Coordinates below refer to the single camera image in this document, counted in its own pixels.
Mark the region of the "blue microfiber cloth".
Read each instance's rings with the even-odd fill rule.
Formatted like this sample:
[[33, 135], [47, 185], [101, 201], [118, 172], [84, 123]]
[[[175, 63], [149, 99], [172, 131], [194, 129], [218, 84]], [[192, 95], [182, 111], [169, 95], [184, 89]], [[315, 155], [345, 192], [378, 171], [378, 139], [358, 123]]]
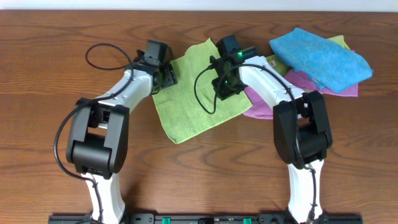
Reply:
[[335, 93], [373, 76], [373, 70], [359, 54], [300, 28], [269, 43], [282, 63], [305, 72]]

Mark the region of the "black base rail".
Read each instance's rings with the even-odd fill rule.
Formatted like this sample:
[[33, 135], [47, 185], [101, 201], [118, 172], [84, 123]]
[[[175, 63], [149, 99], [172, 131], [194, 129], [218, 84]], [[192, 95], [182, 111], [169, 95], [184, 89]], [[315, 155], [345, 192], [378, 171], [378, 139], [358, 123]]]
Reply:
[[[129, 224], [294, 224], [294, 219], [284, 213], [259, 215], [154, 215], [133, 214], [122, 223]], [[321, 215], [314, 221], [318, 224], [363, 224], [359, 215]]]

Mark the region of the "lime green microfiber cloth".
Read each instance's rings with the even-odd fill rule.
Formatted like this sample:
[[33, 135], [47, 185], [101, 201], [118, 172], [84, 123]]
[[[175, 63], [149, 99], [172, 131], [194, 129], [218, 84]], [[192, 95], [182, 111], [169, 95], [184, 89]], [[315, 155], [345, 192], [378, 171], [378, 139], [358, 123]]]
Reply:
[[197, 84], [194, 82], [197, 75], [210, 65], [210, 56], [220, 56], [211, 39], [189, 47], [184, 56], [171, 61], [178, 83], [153, 96], [161, 125], [175, 144], [185, 142], [252, 107], [247, 95], [240, 93], [224, 101], [218, 100], [215, 114], [205, 112], [205, 109], [213, 110], [215, 91], [211, 81], [218, 77], [217, 73], [214, 70], [204, 72]]

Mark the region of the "purple microfiber cloth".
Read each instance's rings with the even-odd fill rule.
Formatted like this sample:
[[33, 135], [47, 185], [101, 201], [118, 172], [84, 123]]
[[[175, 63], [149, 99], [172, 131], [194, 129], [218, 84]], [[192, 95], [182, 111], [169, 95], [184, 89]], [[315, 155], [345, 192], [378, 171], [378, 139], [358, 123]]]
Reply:
[[[359, 94], [358, 84], [352, 85], [340, 93], [336, 93], [327, 87], [319, 89], [304, 72], [294, 72], [292, 69], [289, 69], [287, 72], [282, 72], [281, 75], [283, 75], [287, 81], [291, 82], [291, 84], [303, 90], [316, 90], [322, 94], [342, 97], [358, 97]], [[243, 115], [255, 119], [273, 118], [272, 108], [252, 88], [247, 87], [244, 91], [250, 99], [252, 107], [245, 111]]]

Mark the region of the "green cloth under pile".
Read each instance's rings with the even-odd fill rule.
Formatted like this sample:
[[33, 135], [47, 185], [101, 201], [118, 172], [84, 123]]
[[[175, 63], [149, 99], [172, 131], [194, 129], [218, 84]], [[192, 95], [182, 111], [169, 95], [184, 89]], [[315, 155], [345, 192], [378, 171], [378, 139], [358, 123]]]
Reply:
[[[345, 43], [344, 40], [344, 36], [343, 35], [338, 35], [336, 37], [332, 37], [329, 38], [329, 40], [337, 43], [338, 45], [342, 46], [344, 49], [348, 49], [351, 50], [347, 44]], [[268, 61], [268, 67], [275, 70], [278, 74], [281, 75], [282, 72], [287, 72], [289, 69], [292, 69], [294, 72], [301, 72], [301, 71], [297, 71], [296, 69], [285, 65], [284, 63], [282, 63], [281, 60], [279, 60], [279, 58], [276, 56], [276, 54], [271, 55], [266, 57], [267, 61]], [[317, 86], [319, 89], [325, 88], [325, 86], [323, 86], [322, 84], [318, 83], [317, 81], [315, 81], [314, 79], [310, 78]]]

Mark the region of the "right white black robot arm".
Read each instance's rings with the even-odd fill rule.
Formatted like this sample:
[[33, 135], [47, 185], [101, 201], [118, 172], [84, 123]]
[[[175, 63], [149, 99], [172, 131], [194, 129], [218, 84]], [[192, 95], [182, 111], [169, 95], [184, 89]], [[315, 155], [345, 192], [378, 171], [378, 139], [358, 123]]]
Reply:
[[296, 223], [319, 221], [320, 175], [333, 142], [322, 94], [291, 84], [255, 47], [211, 56], [209, 68], [219, 76], [215, 91], [220, 98], [225, 98], [222, 89], [236, 82], [234, 91], [248, 86], [272, 108], [274, 145], [289, 170], [289, 213]]

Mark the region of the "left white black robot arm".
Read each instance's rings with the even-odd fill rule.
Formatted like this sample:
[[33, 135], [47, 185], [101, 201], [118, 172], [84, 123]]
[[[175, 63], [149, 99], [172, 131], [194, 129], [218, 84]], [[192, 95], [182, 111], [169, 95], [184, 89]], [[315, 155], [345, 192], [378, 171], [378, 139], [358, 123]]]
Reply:
[[170, 63], [134, 63], [106, 93], [77, 101], [66, 158], [90, 188], [92, 222], [124, 220], [119, 172], [127, 156], [130, 114], [144, 98], [176, 83]]

